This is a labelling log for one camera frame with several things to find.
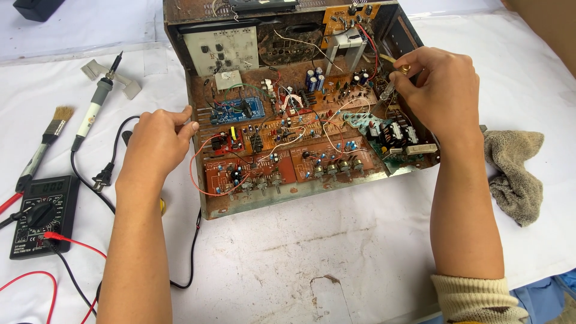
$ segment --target soldering iron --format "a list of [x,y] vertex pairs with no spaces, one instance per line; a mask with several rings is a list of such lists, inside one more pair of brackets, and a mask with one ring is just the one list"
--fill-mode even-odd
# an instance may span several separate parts
[[92,100],[90,101],[90,107],[88,108],[88,111],[86,112],[86,115],[82,120],[82,124],[80,125],[80,128],[76,133],[74,143],[72,144],[73,152],[76,152],[78,150],[78,148],[84,141],[84,138],[86,138],[86,135],[90,130],[90,127],[96,120],[96,115],[98,114],[100,107],[102,107],[102,105],[104,104],[104,100],[106,100],[106,96],[112,90],[113,86],[112,80],[114,80],[114,74],[116,73],[116,69],[118,68],[118,65],[120,65],[120,61],[122,60],[122,53],[124,53],[124,51],[120,52],[120,54],[116,56],[114,63],[110,67],[110,71],[108,71],[108,73],[106,73],[106,75],[102,79],[100,79],[100,81],[98,81],[97,84],[98,88],[96,88],[96,92],[94,93],[94,96],[92,96]]

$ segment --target brush bristles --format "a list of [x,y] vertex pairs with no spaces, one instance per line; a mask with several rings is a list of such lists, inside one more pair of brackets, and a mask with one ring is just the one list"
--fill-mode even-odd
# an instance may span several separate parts
[[54,112],[55,120],[63,120],[67,122],[74,115],[74,107],[71,106],[58,106]]

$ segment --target white circuit board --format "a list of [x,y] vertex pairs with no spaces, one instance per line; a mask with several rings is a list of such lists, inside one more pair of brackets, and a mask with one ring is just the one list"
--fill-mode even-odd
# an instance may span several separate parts
[[184,34],[184,42],[199,76],[258,68],[256,27]]

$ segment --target hand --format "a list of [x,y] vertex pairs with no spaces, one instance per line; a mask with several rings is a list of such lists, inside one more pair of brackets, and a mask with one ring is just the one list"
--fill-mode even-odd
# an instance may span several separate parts
[[196,122],[184,125],[191,115],[192,107],[186,106],[182,112],[159,109],[140,116],[116,181],[117,191],[126,186],[162,188],[168,174],[184,160],[190,138],[200,127]]
[[[467,55],[420,47],[403,55],[394,67],[410,64],[407,76],[390,74],[396,90],[441,145],[482,140],[478,127],[480,78]],[[416,86],[408,78],[420,72]]]

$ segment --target digital multimeter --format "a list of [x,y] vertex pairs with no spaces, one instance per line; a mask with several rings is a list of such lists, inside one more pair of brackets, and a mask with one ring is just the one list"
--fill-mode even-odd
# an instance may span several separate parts
[[[10,259],[21,260],[54,254],[42,244],[45,232],[56,232],[69,238],[72,235],[79,180],[65,175],[33,180],[24,189],[20,210],[26,216],[16,223]],[[60,252],[68,252],[70,242],[54,242]]]

